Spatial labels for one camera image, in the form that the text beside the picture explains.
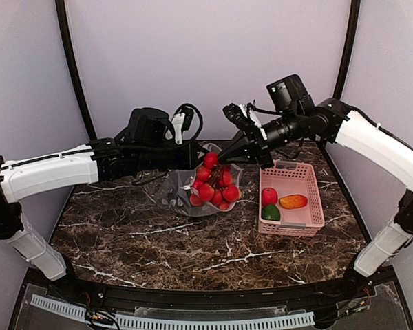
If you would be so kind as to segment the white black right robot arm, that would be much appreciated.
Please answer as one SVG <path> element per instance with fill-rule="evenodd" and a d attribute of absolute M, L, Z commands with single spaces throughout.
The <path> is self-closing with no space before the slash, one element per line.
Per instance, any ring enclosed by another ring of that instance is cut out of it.
<path fill-rule="evenodd" d="M 413 240 L 413 147 L 354 106 L 335 98 L 314 104 L 297 74 L 273 82 L 266 89 L 276 116 L 267 124 L 260 123 L 256 116 L 259 109 L 253 103 L 223 108 L 226 119 L 238 132 L 220 152 L 220 163 L 270 168 L 274 164 L 272 150 L 295 140 L 319 138 L 362 155 L 406 188 L 398 212 L 360 251 L 346 277 L 337 284 L 342 297 L 352 298 L 363 289 L 365 278 Z"/>

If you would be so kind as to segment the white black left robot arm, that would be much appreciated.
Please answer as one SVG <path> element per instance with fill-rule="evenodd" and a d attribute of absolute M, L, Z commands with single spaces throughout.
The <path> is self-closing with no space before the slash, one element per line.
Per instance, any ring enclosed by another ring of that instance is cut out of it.
<path fill-rule="evenodd" d="M 72 267 L 32 227 L 20 201 L 58 188 L 140 177 L 145 171 L 191 170 L 198 161 L 198 132 L 188 140 L 182 134 L 198 117 L 192 104 L 183 104 L 174 116 L 146 107 L 134 109 L 128 125 L 114 138 L 96 139 L 76 148 L 32 159 L 6 161 L 0 156 L 0 240 L 41 270 L 69 300 L 83 295 L 83 284 Z"/>

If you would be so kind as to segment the clear zip top bag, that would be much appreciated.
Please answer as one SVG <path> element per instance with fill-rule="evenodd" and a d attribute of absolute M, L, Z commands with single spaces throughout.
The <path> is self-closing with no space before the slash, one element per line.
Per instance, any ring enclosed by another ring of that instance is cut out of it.
<path fill-rule="evenodd" d="M 229 212 L 241 199 L 240 179 L 243 170 L 234 165 L 219 165 L 221 148 L 204 145 L 206 161 L 194 170 L 175 170 L 164 180 L 154 200 L 165 210 L 188 217 L 204 217 Z"/>

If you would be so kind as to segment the pink perforated plastic basket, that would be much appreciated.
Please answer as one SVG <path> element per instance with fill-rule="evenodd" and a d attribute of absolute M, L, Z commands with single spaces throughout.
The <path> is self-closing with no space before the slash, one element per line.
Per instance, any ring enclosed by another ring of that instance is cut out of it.
<path fill-rule="evenodd" d="M 312 165 L 275 160 L 260 171 L 258 232 L 313 237 L 325 226 Z"/>

